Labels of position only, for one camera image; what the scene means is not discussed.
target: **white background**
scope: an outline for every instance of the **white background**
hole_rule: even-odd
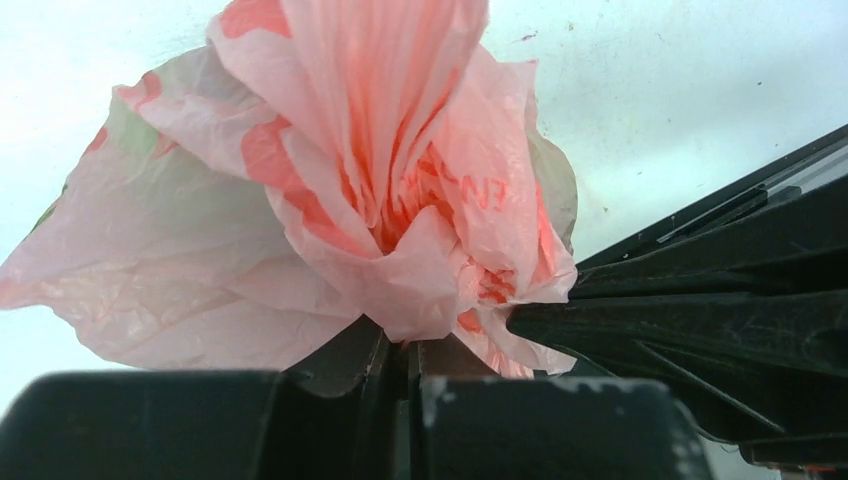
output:
[[[56,198],[110,88],[201,45],[225,3],[0,0],[0,259]],[[578,260],[848,123],[844,0],[493,0],[484,43],[541,62],[541,127],[578,176]],[[102,368],[118,366],[48,310],[0,312],[0,414],[39,375]],[[740,462],[722,478],[754,478]]]

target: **crumpled plastic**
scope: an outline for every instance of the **crumpled plastic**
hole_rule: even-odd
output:
[[[487,21],[485,0],[234,1],[114,90],[0,308],[47,305],[145,368],[285,369],[364,314],[506,376],[568,370],[506,329],[567,300],[577,197],[535,63],[497,62]]]

